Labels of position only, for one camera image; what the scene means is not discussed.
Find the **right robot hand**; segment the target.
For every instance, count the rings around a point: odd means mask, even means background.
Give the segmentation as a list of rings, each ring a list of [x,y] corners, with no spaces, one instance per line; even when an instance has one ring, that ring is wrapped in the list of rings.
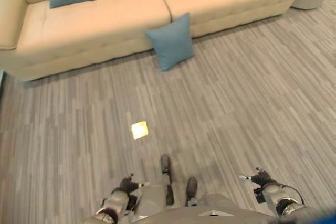
[[[255,175],[251,175],[251,176],[248,176],[248,175],[238,175],[238,178],[240,180],[248,180],[248,181],[251,181],[257,185],[260,185],[260,186],[263,186],[267,183],[271,183],[271,182],[274,182],[273,179],[271,179],[270,175],[268,172],[266,172],[265,170],[263,169],[260,169],[259,167],[256,168],[257,170],[257,174]]]

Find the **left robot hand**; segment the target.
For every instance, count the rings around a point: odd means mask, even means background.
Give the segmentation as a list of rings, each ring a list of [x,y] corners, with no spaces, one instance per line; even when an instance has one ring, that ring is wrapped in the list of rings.
[[[150,182],[143,182],[143,183],[134,182],[132,180],[133,176],[134,174],[131,173],[129,176],[123,178],[122,181],[120,182],[119,187],[122,188],[127,193],[132,193],[138,190],[139,188],[148,187],[151,185]]]

